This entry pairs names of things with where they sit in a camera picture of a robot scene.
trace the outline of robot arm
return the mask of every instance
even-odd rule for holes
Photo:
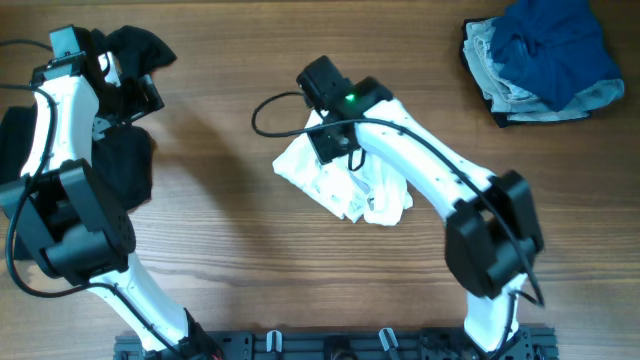
[[[495,217],[504,219],[517,236],[516,246],[530,264],[544,247],[526,181],[515,172],[497,177],[462,158],[421,127],[383,85],[373,78],[351,84],[326,56],[305,68],[297,81],[308,104],[317,112],[327,112],[323,125],[336,123],[309,133],[321,163],[361,147],[393,166],[433,204],[446,226],[447,266],[468,291],[465,331],[485,353],[497,350],[518,330],[517,302],[511,297],[517,299],[513,294],[527,275],[517,249]],[[348,123],[357,119],[391,122],[413,132],[432,149],[389,126]],[[489,219],[485,219],[490,210],[487,201],[497,210]],[[511,331],[503,339],[508,324]]]
[[[135,233],[127,213],[91,169],[92,140],[111,127],[133,122],[163,107],[151,78],[120,79],[111,53],[96,54],[89,32],[68,26],[50,34],[55,59],[34,70],[32,86],[38,118],[22,175],[43,175],[27,197],[17,232],[47,276],[64,277],[103,298],[135,330],[142,346],[162,359],[211,354],[218,349],[189,313],[155,283],[135,253]],[[51,156],[41,159],[49,128]],[[0,187],[0,205],[11,218],[28,176]]]

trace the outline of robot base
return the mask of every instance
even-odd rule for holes
[[[267,334],[209,332],[225,360],[331,360],[327,343],[348,339],[358,360],[558,360],[555,331],[522,325],[507,350],[493,356],[475,349],[462,328],[428,328],[395,332],[397,348],[385,351],[377,332],[286,333],[282,352],[267,351]],[[114,360],[144,359],[140,340],[117,337]]]

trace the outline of white cloth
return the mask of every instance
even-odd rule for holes
[[[321,122],[318,114],[311,112],[306,127]],[[353,166],[359,161],[357,151]],[[407,180],[391,165],[367,153],[364,166],[356,172],[348,169],[347,156],[322,166],[306,134],[293,140],[274,160],[273,170],[335,216],[346,216],[354,223],[364,215],[368,223],[393,226],[400,221],[403,210],[413,206]]]

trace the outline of wooden table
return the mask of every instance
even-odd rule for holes
[[[273,174],[291,139],[255,135],[251,112],[295,89],[302,68],[326,54],[350,78],[388,85],[461,155],[529,180],[546,235],[536,271],[548,306],[523,305],[519,319],[555,326],[563,360],[640,356],[640,3],[593,4],[628,87],[622,101],[584,122],[499,129],[458,46],[463,19],[501,14],[508,1],[43,2],[0,2],[0,38],[47,41],[69,23],[106,33],[130,24],[178,54],[154,74],[166,108],[136,123],[157,149],[153,198],[131,218],[143,263],[205,328],[417,329],[464,319],[442,223],[414,189],[398,226],[353,225]],[[26,83],[47,59],[40,49],[0,49],[2,82]],[[33,103],[6,91],[2,99],[2,113]],[[283,100],[262,126],[298,128],[307,115],[299,99]],[[3,218],[2,233],[6,226]],[[65,286],[32,264],[20,270],[32,286]],[[92,294],[26,296],[4,262],[0,324],[2,359],[109,359],[114,336],[130,333]]]

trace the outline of black cloth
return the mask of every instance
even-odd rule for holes
[[[176,61],[176,54],[159,37],[144,29],[123,26],[105,36],[93,29],[91,38],[98,54],[111,51],[120,62],[121,77],[137,79]]]
[[[124,26],[108,36],[99,30],[91,35],[98,53],[111,51],[118,58],[122,79],[137,79],[176,60],[157,36],[133,26]],[[20,177],[31,151],[36,119],[35,105],[11,107],[5,113],[0,123],[0,184]],[[112,128],[104,139],[93,142],[92,168],[127,210],[151,198],[152,142],[144,129],[131,125]],[[30,259],[19,237],[14,253],[17,260]]]
[[[11,107],[0,123],[0,184],[20,178],[36,130],[36,106]]]

